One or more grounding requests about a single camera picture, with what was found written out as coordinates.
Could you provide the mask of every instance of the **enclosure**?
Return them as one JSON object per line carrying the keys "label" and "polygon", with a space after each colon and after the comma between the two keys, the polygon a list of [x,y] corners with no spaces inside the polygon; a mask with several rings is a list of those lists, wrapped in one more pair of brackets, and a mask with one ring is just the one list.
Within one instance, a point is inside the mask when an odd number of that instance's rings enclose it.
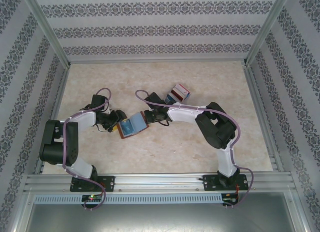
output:
{"label": "enclosure", "polygon": [[[0,6],[1,231],[320,230],[320,0]],[[204,191],[198,178],[218,161],[194,125],[151,124],[124,140],[92,127],[79,154],[116,179],[100,212],[83,212],[71,176],[39,160],[46,122],[64,121],[102,87],[129,117],[148,109],[137,89],[163,98],[176,83],[191,91],[186,104],[217,102],[239,123],[235,159],[254,172],[246,201],[225,210]]]}

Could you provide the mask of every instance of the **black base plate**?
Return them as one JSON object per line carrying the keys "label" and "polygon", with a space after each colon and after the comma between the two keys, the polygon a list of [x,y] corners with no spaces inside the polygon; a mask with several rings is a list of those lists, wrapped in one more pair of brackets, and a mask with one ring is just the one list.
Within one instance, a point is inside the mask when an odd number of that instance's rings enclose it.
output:
{"label": "black base plate", "polygon": [[202,179],[203,179],[203,185],[204,185],[205,191],[236,190],[236,184],[239,186],[239,190],[248,190],[249,188],[247,176],[245,176],[244,174],[239,174],[236,177],[234,184],[230,185],[227,188],[223,187],[220,184],[219,176],[217,174],[203,175]]}
{"label": "black base plate", "polygon": [[[103,185],[106,192],[113,192],[115,187],[114,176],[98,176],[97,182]],[[90,182],[72,177],[70,192],[101,192],[101,191],[102,189],[97,185],[92,186],[92,183]]]}

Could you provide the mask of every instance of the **wall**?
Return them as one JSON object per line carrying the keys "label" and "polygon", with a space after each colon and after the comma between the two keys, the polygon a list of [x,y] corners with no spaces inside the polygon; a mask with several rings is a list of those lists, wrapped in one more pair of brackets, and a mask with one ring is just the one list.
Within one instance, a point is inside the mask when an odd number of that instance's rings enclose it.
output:
{"label": "wall", "polygon": [[285,170],[320,231],[320,0],[287,0],[251,65]]}
{"label": "wall", "polygon": [[275,0],[37,0],[72,62],[244,59]]}
{"label": "wall", "polygon": [[0,231],[33,173],[65,72],[24,0],[0,0]]}

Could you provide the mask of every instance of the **patterned wallpaper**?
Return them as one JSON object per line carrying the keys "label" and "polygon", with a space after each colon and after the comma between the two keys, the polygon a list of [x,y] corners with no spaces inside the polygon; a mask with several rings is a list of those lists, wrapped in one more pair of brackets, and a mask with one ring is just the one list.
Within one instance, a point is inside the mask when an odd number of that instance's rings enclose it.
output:
{"label": "patterned wallpaper", "polygon": [[275,0],[37,0],[69,59],[244,59]]}
{"label": "patterned wallpaper", "polygon": [[0,2],[0,231],[33,173],[65,72],[24,0]]}
{"label": "patterned wallpaper", "polygon": [[287,0],[251,68],[284,168],[320,231],[320,0]]}

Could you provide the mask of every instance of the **beige floor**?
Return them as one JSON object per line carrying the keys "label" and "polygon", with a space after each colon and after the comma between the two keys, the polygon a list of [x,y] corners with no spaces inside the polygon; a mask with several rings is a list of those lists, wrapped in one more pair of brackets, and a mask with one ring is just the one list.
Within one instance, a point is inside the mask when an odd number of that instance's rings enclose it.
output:
{"label": "beige floor", "polygon": [[[125,63],[72,65],[58,119],[65,119],[90,103],[99,88],[112,91],[110,105],[128,117],[148,109],[135,98],[135,90],[155,91],[163,97],[176,83],[191,90],[189,105],[217,102],[241,127],[235,146],[238,165],[253,171],[272,166],[262,137],[240,62]],[[117,131],[98,132],[92,127],[80,134],[79,154],[96,166],[98,173],[215,172],[215,149],[199,128],[183,122],[169,127],[151,124],[140,134],[121,140]],[[64,173],[46,164],[44,173]]]}

